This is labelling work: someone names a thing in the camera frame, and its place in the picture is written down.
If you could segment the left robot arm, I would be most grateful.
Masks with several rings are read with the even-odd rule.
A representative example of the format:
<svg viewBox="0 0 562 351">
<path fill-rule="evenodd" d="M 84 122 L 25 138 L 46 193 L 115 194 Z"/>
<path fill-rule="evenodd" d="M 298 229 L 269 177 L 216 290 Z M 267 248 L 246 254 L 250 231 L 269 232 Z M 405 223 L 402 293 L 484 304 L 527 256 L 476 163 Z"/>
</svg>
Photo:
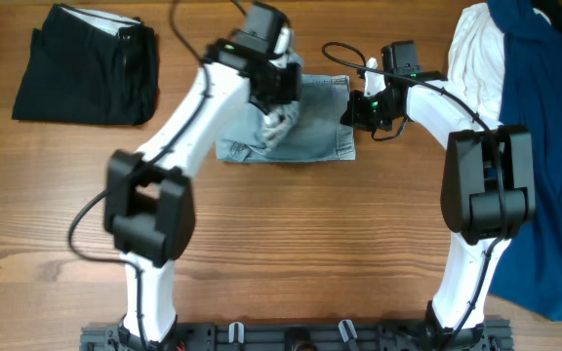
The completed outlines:
<svg viewBox="0 0 562 351">
<path fill-rule="evenodd" d="M 273 148 L 298 115 L 301 65 L 291 58 L 288 17 L 255 2 L 244 26 L 212 43 L 171 118 L 136 152 L 117 150 L 107 169 L 103 227 L 126 264 L 123 319 L 83 350 L 182 350 L 173 273 L 194 232 L 193 180 L 214 141 L 250 112 L 261 143 Z"/>
</svg>

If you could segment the folded black trousers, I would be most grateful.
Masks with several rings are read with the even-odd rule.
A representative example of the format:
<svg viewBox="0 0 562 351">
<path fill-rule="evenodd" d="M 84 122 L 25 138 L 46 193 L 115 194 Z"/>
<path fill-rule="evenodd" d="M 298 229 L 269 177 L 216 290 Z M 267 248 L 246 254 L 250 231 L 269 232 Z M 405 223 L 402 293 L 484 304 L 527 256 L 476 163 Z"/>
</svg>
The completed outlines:
<svg viewBox="0 0 562 351">
<path fill-rule="evenodd" d="M 32 31 L 12 118 L 142 125 L 155 113 L 158 80 L 157 36 L 141 19 L 55 4 Z"/>
</svg>

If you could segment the white shirt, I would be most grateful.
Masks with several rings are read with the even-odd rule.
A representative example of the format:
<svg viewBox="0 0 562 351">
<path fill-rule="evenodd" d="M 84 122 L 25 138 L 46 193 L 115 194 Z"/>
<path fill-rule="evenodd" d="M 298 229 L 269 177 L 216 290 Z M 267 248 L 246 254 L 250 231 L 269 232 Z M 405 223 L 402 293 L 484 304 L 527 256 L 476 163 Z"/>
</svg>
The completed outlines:
<svg viewBox="0 0 562 351">
<path fill-rule="evenodd" d="M 447 88 L 492 129 L 500 123 L 505 75 L 503 39 L 488 4 L 477 3 L 462 10 L 448 52 Z"/>
</svg>

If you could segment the dark blue shirt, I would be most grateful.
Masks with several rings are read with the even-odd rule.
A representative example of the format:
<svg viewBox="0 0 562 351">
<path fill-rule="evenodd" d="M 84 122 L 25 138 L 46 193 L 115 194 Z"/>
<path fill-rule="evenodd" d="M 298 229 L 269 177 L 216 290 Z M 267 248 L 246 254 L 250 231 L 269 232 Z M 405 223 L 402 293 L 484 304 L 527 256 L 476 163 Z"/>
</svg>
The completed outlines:
<svg viewBox="0 0 562 351">
<path fill-rule="evenodd" d="M 490 292 L 562 321 L 562 33 L 528 1 L 491 0 L 504 35 L 500 120 L 532 139 L 536 214 L 502 255 Z"/>
</svg>

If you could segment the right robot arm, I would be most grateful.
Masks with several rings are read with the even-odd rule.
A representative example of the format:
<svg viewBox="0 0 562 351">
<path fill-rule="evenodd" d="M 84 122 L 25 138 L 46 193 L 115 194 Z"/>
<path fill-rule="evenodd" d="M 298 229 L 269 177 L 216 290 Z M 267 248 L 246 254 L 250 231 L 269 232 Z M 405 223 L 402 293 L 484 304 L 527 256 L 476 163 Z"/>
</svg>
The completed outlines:
<svg viewBox="0 0 562 351">
<path fill-rule="evenodd" d="M 486 340 L 484 304 L 502 254 L 536 210 L 532 141 L 523 126 L 484 120 L 424 72 L 412 41 L 355 65 L 363 90 L 350 94 L 341 123 L 393 140 L 395 119 L 422 125 L 446 150 L 440 194 L 451 242 L 441 285 L 414 336 L 426 350 L 471 349 Z"/>
</svg>

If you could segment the light blue denim shorts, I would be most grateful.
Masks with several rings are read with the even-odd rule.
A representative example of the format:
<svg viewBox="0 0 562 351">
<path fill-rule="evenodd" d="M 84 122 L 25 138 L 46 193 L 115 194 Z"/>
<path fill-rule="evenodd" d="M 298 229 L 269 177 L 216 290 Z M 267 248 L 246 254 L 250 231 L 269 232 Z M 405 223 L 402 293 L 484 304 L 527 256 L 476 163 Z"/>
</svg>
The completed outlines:
<svg viewBox="0 0 562 351">
<path fill-rule="evenodd" d="M 346 75 L 304 74 L 301 99 L 265 115 L 250 104 L 217 139 L 217 159 L 232 163 L 313 163 L 355 159 L 353 130 L 340 123 Z"/>
</svg>

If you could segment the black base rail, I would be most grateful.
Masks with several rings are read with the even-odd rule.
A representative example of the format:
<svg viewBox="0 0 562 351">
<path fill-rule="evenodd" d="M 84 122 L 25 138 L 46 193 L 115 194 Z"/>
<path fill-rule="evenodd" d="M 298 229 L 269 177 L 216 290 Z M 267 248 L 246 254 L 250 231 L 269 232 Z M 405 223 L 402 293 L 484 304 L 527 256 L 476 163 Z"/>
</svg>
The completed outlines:
<svg viewBox="0 0 562 351">
<path fill-rule="evenodd" d="M 357 324 L 343 320 L 336 324 L 228 326 L 177 323 L 164 341 L 147 341 L 147 350 L 190 351 L 281 351 L 297 350 L 439 350 L 428 341 L 435 332 L 421 320 L 385 320 Z M 82 329 L 80 351 L 141 350 L 137 337 L 124 327 L 111 325 Z M 512 351 L 510 321 L 486 320 L 474 331 L 461 331 L 445 350 Z"/>
</svg>

